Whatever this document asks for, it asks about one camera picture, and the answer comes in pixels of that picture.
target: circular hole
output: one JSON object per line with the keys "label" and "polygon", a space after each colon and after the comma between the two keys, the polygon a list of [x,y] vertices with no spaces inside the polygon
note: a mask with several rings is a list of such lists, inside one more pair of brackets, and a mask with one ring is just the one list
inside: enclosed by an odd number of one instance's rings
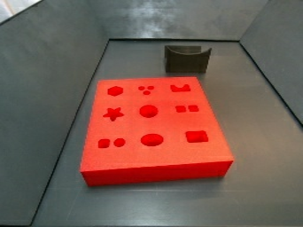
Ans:
{"label": "circular hole", "polygon": [[156,146],[163,143],[163,136],[159,134],[147,134],[141,137],[141,143],[147,146]]}
{"label": "circular hole", "polygon": [[113,144],[115,146],[117,147],[121,147],[125,145],[125,139],[124,138],[117,138],[115,141],[113,141]]}
{"label": "circular hole", "polygon": [[140,108],[140,115],[143,117],[151,118],[157,114],[157,107],[152,105],[145,105]]}

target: gray floor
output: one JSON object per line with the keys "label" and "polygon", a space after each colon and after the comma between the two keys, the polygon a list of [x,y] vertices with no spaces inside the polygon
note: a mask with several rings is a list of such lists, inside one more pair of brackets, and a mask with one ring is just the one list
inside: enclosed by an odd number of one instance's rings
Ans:
{"label": "gray floor", "polygon": [[[235,164],[224,179],[88,188],[79,163],[96,82],[168,76],[165,44],[213,48],[199,78]],[[301,147],[301,128],[237,43],[111,41],[34,226],[301,225]]]}

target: shape sorter block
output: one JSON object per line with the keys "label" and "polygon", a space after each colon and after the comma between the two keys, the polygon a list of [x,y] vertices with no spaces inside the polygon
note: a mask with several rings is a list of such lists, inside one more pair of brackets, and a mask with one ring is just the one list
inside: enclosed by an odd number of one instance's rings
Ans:
{"label": "shape sorter block", "polygon": [[195,77],[99,82],[80,163],[88,186],[224,176],[232,162]]}

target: dark gray block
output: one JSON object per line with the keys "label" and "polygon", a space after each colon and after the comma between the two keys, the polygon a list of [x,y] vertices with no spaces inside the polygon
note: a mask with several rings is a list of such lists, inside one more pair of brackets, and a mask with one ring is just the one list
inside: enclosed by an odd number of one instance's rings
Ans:
{"label": "dark gray block", "polygon": [[205,73],[211,52],[200,46],[164,46],[165,72]]}
{"label": "dark gray block", "polygon": [[105,47],[84,0],[0,27],[0,224],[28,225]]}
{"label": "dark gray block", "polygon": [[[213,48],[197,76],[235,163],[223,179],[88,188],[79,164],[97,80],[169,76],[164,45]],[[239,43],[111,41],[33,225],[303,225],[301,136]]]}
{"label": "dark gray block", "polygon": [[240,40],[303,123],[303,1],[272,0]]}
{"label": "dark gray block", "polygon": [[109,38],[239,40],[267,0],[88,0]]}

